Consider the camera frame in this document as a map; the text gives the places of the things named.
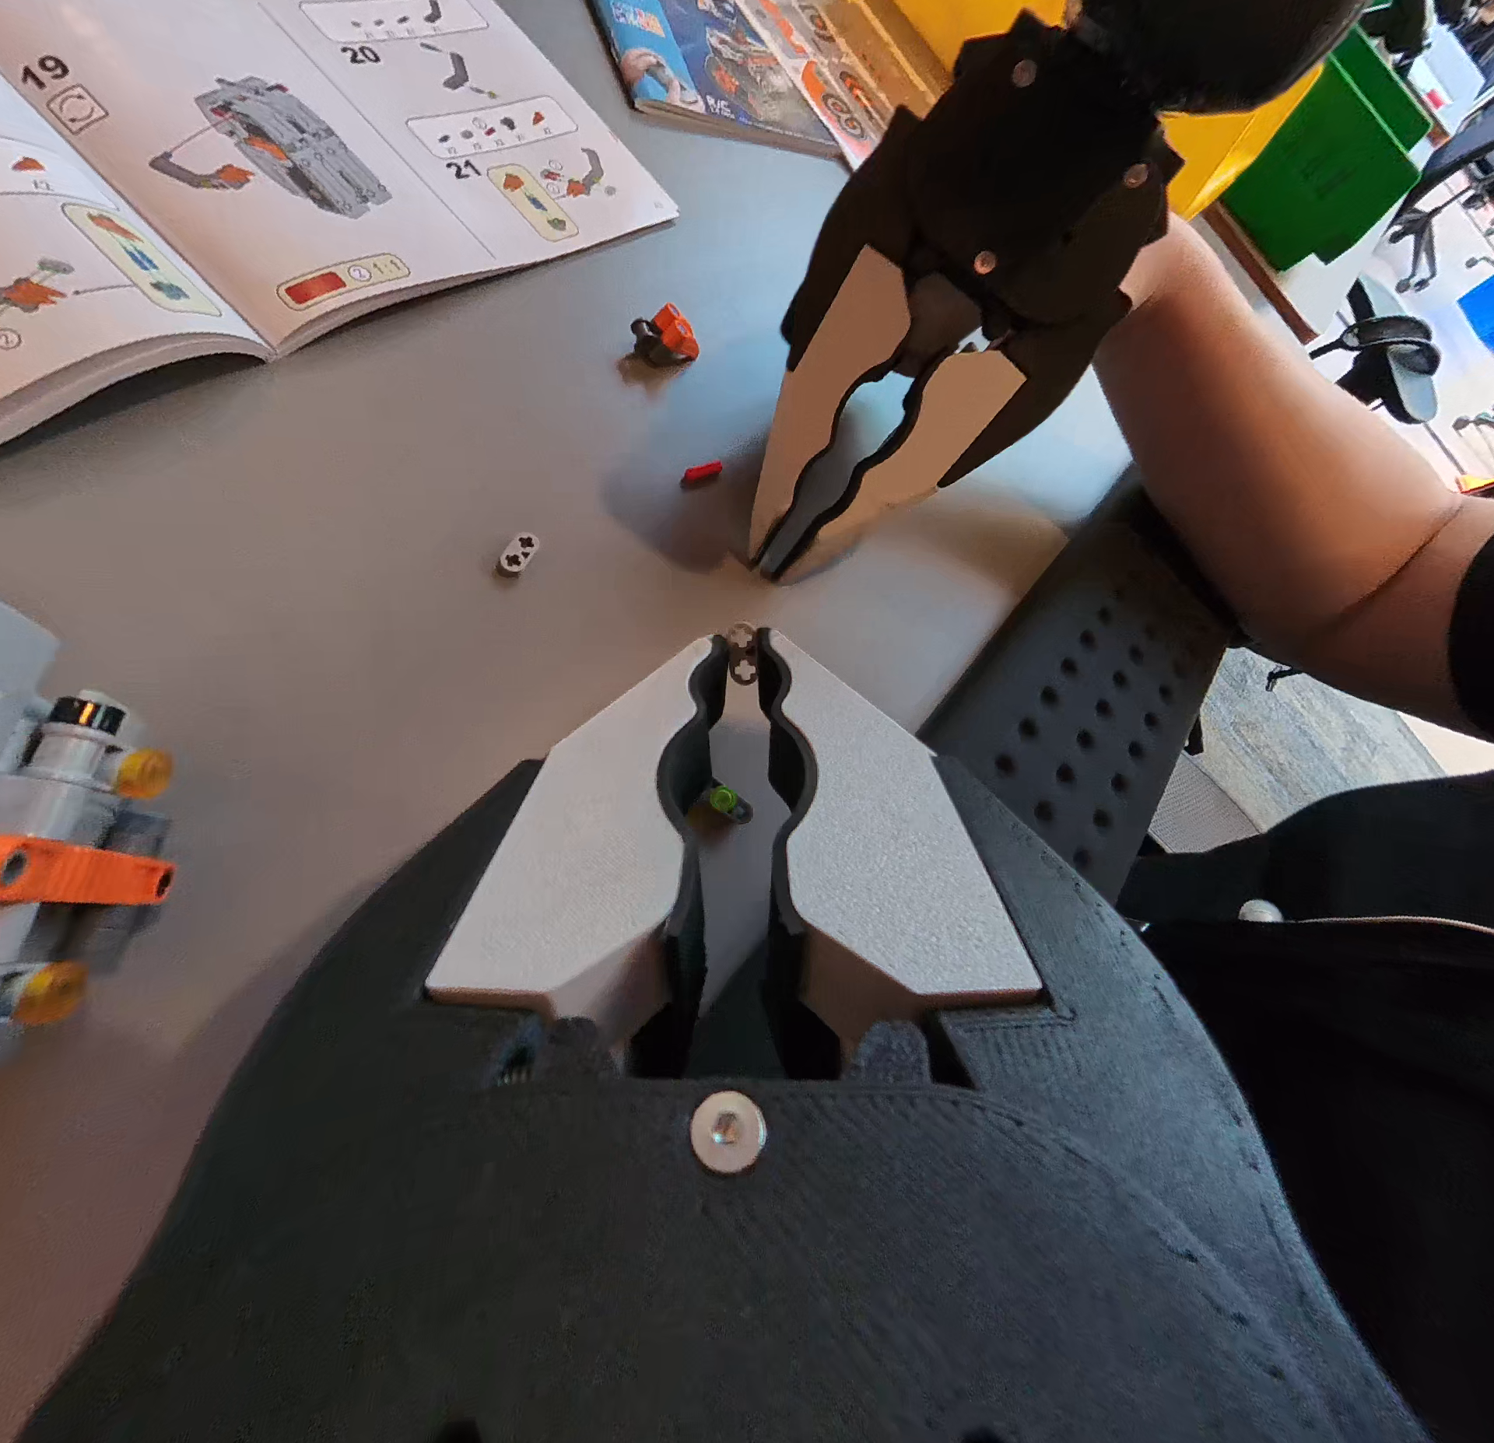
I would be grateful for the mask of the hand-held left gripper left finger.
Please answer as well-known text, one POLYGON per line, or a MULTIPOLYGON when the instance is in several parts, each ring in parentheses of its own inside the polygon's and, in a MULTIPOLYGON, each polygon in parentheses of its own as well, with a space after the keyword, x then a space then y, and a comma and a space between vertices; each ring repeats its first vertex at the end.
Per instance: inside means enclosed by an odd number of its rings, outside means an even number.
POLYGON ((705 982, 700 851, 727 644, 702 637, 556 744, 425 979, 439 1003, 585 1019, 626 1042, 692 1028, 705 982))

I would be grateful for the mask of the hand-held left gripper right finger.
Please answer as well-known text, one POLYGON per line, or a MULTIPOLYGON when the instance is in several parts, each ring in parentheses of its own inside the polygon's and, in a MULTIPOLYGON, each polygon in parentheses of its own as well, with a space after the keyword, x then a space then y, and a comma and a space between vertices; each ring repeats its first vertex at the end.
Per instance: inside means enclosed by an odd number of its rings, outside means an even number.
POLYGON ((791 1002, 843 1058, 879 1024, 1025 1008, 1043 980, 934 753, 781 632, 756 633, 772 901, 791 1002))

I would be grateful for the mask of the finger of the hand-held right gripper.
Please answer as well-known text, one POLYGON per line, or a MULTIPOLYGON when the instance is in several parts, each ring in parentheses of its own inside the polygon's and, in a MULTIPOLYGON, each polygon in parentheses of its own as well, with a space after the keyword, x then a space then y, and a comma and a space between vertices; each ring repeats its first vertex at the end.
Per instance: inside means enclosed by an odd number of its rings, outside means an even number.
POLYGON ((787 563, 786 528, 806 472, 833 447, 850 395, 892 367, 910 322, 903 270, 873 248, 861 249, 828 290, 801 288, 787 318, 791 358, 756 479, 753 565, 787 563))
POLYGON ((840 559, 884 520, 929 500, 1025 385, 996 349, 948 355, 917 380, 899 430, 857 462, 843 493, 801 532, 775 531, 764 576, 792 581, 840 559))

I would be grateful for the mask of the person's right forearm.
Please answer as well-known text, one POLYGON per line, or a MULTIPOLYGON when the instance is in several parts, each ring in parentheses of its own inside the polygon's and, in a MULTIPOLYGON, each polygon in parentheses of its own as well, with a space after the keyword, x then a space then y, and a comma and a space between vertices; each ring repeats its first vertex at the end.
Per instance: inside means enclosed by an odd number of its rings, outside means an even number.
POLYGON ((1170 220, 1094 371, 1145 489, 1265 655, 1491 741, 1492 507, 1273 336, 1170 220))

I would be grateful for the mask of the grey desk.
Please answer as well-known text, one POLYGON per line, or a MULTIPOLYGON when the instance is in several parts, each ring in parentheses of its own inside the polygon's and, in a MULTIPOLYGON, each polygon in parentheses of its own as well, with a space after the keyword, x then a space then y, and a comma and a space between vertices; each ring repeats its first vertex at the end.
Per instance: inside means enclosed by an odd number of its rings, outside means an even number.
POLYGON ((845 168, 629 109, 587 0, 495 0, 680 221, 419 299, 285 361, 103 392, 3 450, 3 601, 45 688, 176 761, 174 896, 3 1067, 3 1440, 171 1204, 261 1027, 369 893, 517 762, 694 638, 784 632, 904 727, 937 706, 1130 456, 1085 380, 1030 441, 773 587, 742 563, 778 326, 845 168), (699 360, 630 322, 677 305, 699 360), (686 467, 724 462, 685 490, 686 467), (518 532, 523 577, 495 576, 518 532))

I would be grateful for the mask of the orange and black toy piece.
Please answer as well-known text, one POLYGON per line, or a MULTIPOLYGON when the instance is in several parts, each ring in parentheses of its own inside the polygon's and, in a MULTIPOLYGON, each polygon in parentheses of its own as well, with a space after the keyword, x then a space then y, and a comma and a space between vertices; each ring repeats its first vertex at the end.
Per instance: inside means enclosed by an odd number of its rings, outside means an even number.
POLYGON ((629 330, 633 357, 652 369, 680 369, 700 358, 696 332, 674 304, 664 304, 649 318, 635 318, 629 330))

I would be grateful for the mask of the orange sticker sheet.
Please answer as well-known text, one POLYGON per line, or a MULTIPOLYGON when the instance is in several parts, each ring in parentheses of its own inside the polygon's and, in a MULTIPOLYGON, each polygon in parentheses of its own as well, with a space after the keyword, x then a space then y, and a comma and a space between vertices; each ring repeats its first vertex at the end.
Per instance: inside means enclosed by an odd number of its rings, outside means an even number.
POLYGON ((850 170, 898 111, 926 116, 948 75, 890 0, 734 0, 850 170))

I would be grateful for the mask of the black perforated chair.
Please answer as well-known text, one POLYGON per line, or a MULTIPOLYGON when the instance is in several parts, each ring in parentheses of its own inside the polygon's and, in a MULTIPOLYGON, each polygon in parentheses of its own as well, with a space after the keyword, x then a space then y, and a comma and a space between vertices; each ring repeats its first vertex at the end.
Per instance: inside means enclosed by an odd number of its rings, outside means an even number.
POLYGON ((917 734, 1111 902, 1237 637, 1128 470, 917 734))

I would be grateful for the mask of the green plastic bin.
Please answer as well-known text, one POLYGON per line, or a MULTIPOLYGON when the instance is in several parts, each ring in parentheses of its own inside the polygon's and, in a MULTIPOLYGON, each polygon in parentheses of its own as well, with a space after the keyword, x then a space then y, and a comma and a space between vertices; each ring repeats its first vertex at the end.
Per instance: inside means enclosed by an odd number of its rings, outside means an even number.
POLYGON ((1411 154, 1432 125, 1377 46, 1352 30, 1222 206, 1276 273, 1332 263, 1405 201, 1421 175, 1411 154))

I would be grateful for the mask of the blue robot cover booklet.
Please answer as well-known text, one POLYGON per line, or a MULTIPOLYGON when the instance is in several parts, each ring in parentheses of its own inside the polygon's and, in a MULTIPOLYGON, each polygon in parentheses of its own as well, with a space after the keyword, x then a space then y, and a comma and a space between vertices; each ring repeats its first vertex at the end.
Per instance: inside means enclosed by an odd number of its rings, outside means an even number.
POLYGON ((588 0, 640 114, 839 161, 842 151, 736 0, 588 0))

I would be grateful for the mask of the black office chair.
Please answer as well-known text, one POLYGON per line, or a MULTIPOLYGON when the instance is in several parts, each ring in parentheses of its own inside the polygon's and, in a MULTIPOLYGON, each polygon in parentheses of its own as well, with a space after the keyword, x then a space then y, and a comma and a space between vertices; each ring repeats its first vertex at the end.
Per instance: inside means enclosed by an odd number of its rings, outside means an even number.
POLYGON ((1396 298, 1365 274, 1355 277, 1348 305, 1351 322, 1309 358, 1346 355, 1340 391, 1366 408, 1382 408, 1401 425, 1430 425, 1439 409, 1435 377, 1443 364, 1430 326, 1404 313, 1396 298))
POLYGON ((1447 144, 1429 159, 1422 175, 1413 184, 1405 201, 1394 214, 1387 232, 1387 245, 1410 242, 1408 271, 1394 284, 1396 296, 1421 294, 1439 276, 1436 221, 1458 203, 1478 201, 1491 186, 1492 106, 1475 112, 1447 144), (1471 178, 1464 190, 1452 193, 1438 206, 1424 201, 1457 179, 1471 178))

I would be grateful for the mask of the person's black clothing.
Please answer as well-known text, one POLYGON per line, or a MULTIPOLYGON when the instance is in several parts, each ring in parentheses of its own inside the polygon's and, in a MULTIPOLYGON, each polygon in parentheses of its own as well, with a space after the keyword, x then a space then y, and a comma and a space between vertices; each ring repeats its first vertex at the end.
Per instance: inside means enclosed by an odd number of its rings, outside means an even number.
POLYGON ((1119 896, 1318 1268, 1438 1440, 1492 1436, 1492 780, 1318 801, 1119 896))

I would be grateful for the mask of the grey orange toy robot assembly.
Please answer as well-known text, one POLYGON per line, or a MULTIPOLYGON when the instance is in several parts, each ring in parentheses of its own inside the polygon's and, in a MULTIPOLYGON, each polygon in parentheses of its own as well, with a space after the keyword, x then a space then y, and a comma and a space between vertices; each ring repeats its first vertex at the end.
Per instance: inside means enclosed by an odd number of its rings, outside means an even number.
POLYGON ((64 1022, 159 915, 177 870, 154 809, 174 776, 96 689, 45 697, 59 641, 1 609, 1 1036, 64 1022))

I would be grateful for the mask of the open white instruction booklet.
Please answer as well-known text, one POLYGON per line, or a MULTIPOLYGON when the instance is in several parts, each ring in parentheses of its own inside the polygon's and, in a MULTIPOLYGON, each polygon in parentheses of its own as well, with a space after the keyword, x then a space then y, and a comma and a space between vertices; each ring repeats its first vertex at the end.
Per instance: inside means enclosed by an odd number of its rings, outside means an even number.
POLYGON ((678 220, 495 0, 1 0, 1 442, 678 220))

